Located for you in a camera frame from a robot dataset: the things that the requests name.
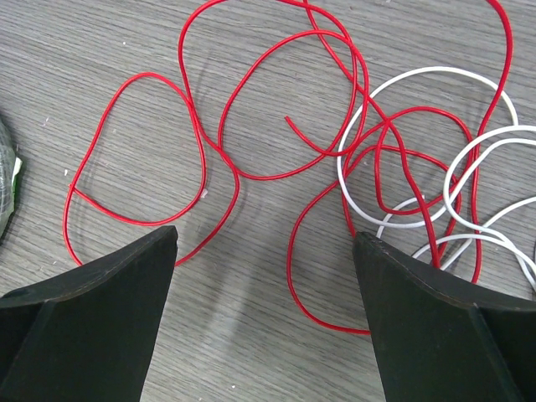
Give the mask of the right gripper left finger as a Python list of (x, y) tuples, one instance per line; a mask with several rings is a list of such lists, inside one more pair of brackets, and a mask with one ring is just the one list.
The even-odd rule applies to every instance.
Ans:
[(177, 256), (164, 226), (1, 299), (4, 401), (138, 401)]

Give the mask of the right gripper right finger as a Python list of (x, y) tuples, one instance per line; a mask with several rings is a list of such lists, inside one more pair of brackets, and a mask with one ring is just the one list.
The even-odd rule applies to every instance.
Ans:
[(353, 260), (388, 401), (532, 401), (535, 304), (360, 232)]

